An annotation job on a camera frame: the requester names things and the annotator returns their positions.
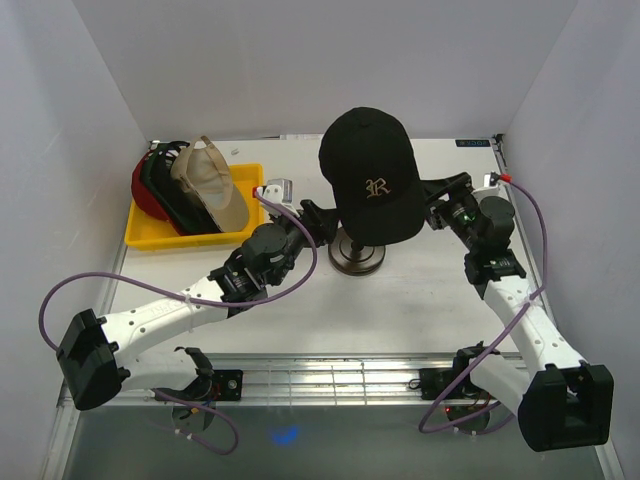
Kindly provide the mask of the black cap gold letter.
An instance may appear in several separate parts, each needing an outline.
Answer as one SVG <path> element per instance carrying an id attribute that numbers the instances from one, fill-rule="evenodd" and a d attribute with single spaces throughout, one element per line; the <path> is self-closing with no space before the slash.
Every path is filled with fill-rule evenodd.
<path id="1" fill-rule="evenodd" d="M 347 235 L 364 246 L 386 246 L 416 236 L 426 200 L 414 150 L 402 123 L 372 107 L 338 117 L 319 148 Z"/>

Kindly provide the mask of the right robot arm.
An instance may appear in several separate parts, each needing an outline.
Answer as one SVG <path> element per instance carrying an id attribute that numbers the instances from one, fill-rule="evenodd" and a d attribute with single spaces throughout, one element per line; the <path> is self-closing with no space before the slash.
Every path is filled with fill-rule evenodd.
<path id="1" fill-rule="evenodd" d="M 428 409 L 451 395 L 488 398 L 475 412 L 418 429 L 435 433 L 459 427 L 502 405 L 516 418 L 536 452 L 605 444 L 610 435 L 614 379 L 604 365 L 589 363 L 559 332 L 541 304 L 546 281 L 533 285 L 510 247 L 514 206 L 499 194 L 511 184 L 492 172 L 482 188 L 469 174 L 425 180 L 426 221 L 450 229 L 465 245 L 465 274 L 504 329 L 490 344 L 459 350 Z"/>

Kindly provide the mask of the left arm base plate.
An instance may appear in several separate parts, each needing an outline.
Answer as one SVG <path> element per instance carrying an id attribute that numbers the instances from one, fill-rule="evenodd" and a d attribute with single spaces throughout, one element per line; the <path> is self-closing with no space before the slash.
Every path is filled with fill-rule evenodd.
<path id="1" fill-rule="evenodd" d="M 196 378 L 181 390 L 164 389 L 180 400 L 193 402 L 239 401 L 244 371 L 239 369 L 197 369 Z"/>

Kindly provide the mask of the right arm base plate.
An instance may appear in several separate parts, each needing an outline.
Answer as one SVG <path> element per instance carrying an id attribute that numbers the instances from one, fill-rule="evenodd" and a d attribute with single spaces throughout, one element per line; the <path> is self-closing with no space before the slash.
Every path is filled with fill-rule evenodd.
<path id="1" fill-rule="evenodd" d="M 456 378 L 452 368 L 421 368 L 418 370 L 418 389 L 423 400 L 435 400 Z M 469 380 L 461 382 L 447 396 L 447 400 L 477 399 L 481 390 Z"/>

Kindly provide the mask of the beige cap black letter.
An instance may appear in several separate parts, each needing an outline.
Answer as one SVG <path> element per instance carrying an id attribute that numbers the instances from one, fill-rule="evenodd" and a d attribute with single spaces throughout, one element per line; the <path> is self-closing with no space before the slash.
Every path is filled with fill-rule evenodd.
<path id="1" fill-rule="evenodd" d="M 207 136 L 197 137 L 178 154 L 170 174 L 187 199 L 202 207 L 221 233 L 239 232 L 247 226 L 246 201 L 224 156 Z"/>

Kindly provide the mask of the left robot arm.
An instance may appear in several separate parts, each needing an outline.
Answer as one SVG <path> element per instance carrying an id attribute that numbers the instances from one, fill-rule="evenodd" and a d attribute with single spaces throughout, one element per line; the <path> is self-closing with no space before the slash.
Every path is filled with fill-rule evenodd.
<path id="1" fill-rule="evenodd" d="M 160 299 L 120 313 L 76 314 L 56 349 L 75 407 L 102 406 L 122 391 L 151 390 L 156 399 L 204 402 L 215 397 L 218 378 L 208 357 L 196 347 L 158 353 L 155 346 L 208 323 L 220 322 L 275 295 L 303 249 L 317 250 L 334 240 L 338 213 L 304 200 L 298 210 L 264 201 L 272 220 L 257 227 L 224 264 L 193 285 L 162 291 Z"/>

